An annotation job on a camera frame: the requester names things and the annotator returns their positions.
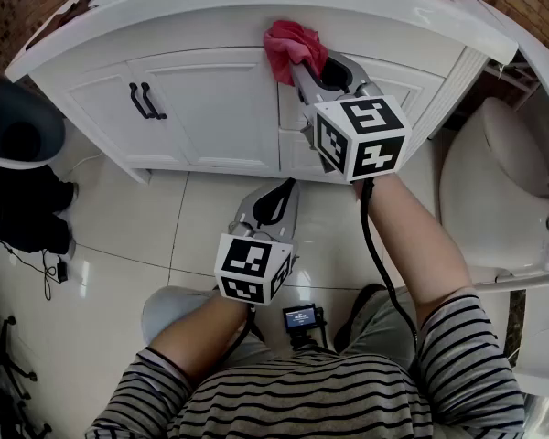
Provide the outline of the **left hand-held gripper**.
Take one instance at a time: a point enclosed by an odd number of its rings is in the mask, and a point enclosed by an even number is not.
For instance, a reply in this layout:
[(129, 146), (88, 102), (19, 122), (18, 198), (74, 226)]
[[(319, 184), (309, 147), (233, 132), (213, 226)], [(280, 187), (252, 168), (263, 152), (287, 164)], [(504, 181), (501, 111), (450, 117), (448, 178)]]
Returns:
[(296, 260), (299, 185), (293, 178), (267, 183), (247, 195), (231, 229), (221, 235), (214, 266), (223, 297), (270, 305)]

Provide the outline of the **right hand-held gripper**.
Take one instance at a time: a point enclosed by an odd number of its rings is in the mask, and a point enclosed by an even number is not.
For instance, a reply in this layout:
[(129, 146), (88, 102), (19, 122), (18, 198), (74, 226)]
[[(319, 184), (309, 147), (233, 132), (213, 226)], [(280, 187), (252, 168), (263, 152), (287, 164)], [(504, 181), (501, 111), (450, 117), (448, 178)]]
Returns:
[(330, 51), (320, 75), (305, 61), (290, 70), (304, 104), (307, 140), (326, 171), (353, 182), (401, 167), (411, 124), (394, 96), (370, 82), (360, 64)]

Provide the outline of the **red cloth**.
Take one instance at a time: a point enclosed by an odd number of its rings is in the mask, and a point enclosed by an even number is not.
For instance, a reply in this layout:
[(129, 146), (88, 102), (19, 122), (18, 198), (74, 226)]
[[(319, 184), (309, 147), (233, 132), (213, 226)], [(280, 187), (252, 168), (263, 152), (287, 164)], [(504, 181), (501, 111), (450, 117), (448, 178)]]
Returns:
[(278, 20), (264, 32), (263, 45), (277, 82), (293, 86), (291, 65), (302, 62), (321, 78), (328, 59), (328, 50), (320, 42), (317, 31), (297, 22)]

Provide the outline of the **large white drawer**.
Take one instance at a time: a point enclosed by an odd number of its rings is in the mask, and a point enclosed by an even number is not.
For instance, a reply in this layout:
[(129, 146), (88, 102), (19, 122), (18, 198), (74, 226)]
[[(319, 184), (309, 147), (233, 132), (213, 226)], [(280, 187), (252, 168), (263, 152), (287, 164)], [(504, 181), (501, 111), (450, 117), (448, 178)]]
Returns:
[[(347, 57), (364, 68), (383, 94), (395, 97), (412, 127), (445, 81), (435, 74), (391, 62), (351, 54)], [(280, 128), (287, 131), (299, 131), (304, 128), (306, 119), (296, 89), (278, 84), (278, 95)]]

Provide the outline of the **small white drawer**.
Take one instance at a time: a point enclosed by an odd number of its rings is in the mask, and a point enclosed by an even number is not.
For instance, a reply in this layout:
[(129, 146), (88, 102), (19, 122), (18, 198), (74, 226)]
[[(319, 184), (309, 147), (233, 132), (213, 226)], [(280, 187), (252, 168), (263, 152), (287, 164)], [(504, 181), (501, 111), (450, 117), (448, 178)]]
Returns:
[(279, 130), (281, 172), (300, 180), (326, 183), (343, 183), (337, 172), (326, 173), (318, 152), (312, 150), (305, 136), (299, 131)]

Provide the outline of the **person's left forearm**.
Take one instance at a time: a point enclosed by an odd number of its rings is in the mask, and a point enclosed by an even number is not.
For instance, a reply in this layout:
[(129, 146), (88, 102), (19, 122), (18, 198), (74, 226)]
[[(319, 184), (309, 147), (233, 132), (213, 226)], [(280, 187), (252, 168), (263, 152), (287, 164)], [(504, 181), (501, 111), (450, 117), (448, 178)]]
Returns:
[(191, 381), (203, 380), (246, 322), (249, 305), (220, 295), (157, 335), (149, 347), (174, 363)]

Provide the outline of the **person's right forearm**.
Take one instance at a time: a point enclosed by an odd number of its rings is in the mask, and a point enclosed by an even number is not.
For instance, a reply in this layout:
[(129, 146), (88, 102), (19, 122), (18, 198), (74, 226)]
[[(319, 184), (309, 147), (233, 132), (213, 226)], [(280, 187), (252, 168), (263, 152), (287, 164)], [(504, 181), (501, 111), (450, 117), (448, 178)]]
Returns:
[(457, 245), (396, 174), (374, 178), (368, 215), (412, 297), (419, 324), (471, 286)]

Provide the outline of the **white vanity cabinet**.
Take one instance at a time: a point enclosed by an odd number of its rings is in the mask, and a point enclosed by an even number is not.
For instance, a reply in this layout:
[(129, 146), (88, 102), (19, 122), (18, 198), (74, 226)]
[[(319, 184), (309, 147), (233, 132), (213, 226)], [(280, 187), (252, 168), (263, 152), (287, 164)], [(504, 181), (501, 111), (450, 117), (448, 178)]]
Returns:
[(519, 47), (478, 0), (89, 0), (5, 73), (34, 81), (138, 182), (160, 169), (320, 180), (298, 96), (264, 52), (277, 20), (317, 31), (394, 96), (411, 150)]

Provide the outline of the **wide white cabinet door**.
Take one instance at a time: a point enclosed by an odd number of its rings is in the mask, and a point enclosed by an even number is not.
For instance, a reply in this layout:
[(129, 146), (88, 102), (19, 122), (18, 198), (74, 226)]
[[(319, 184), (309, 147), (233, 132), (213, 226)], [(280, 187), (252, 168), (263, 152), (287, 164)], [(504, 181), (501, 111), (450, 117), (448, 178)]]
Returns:
[(277, 85), (262, 48), (205, 48), (129, 61), (193, 166), (279, 171)]

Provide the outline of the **grey shorts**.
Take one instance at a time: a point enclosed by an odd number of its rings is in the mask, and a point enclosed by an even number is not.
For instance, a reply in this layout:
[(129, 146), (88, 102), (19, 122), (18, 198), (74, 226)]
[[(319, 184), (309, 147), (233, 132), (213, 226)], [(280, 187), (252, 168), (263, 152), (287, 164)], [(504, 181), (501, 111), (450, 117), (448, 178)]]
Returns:
[[(156, 291), (143, 309), (141, 325), (145, 343), (150, 344), (166, 327), (204, 305), (215, 294), (214, 291), (195, 292), (178, 286)], [(368, 284), (361, 289), (333, 345), (341, 355), (380, 355), (406, 369), (413, 364), (415, 354), (410, 329), (393, 307), (388, 291), (380, 284)], [(259, 337), (250, 333), (221, 367), (250, 366), (280, 358)]]

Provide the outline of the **striped shirt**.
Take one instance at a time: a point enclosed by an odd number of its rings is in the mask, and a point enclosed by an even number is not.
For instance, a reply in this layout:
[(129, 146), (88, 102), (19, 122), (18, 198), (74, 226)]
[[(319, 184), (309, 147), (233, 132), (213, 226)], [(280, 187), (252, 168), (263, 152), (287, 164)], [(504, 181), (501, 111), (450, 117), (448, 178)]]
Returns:
[(145, 348), (85, 439), (523, 438), (522, 393), (473, 290), (436, 308), (418, 340), (416, 371), (306, 349), (198, 387)]

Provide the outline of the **beige toilet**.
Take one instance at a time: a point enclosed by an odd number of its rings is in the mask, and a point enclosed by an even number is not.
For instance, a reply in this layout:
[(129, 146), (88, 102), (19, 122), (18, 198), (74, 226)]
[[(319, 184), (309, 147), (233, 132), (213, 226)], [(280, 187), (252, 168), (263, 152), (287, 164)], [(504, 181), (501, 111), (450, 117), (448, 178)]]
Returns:
[(526, 123), (486, 99), (448, 149), (439, 185), (444, 228), (472, 267), (549, 273), (549, 173)]

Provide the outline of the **narrow white cabinet door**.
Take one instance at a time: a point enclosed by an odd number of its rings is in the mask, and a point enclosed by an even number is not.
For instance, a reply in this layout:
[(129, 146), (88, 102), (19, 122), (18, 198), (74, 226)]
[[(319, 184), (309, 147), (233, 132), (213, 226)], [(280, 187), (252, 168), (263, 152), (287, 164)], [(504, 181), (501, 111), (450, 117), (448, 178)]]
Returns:
[(166, 120), (142, 117), (130, 99), (129, 83), (150, 114), (141, 83), (125, 62), (80, 70), (51, 61), (31, 72), (31, 78), (54, 103), (114, 159), (132, 169), (178, 170), (188, 160), (180, 151)]

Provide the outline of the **dark grey bin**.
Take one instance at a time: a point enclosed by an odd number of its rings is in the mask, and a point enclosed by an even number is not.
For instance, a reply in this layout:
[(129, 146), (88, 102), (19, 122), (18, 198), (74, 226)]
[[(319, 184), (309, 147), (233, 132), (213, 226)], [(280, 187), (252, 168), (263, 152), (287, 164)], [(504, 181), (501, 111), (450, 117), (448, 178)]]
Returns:
[(39, 168), (65, 144), (62, 113), (41, 96), (0, 76), (0, 167)]

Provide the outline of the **black folding stand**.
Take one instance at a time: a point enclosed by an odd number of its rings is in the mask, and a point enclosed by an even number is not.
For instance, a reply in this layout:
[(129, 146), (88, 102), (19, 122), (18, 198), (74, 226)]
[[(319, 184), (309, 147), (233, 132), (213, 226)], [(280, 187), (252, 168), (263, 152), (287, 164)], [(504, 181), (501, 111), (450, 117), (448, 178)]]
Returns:
[(36, 428), (27, 415), (31, 395), (23, 391), (16, 378), (36, 382), (37, 374), (24, 371), (11, 358), (7, 349), (9, 328), (16, 324), (13, 316), (0, 317), (0, 439), (48, 439), (49, 424)]

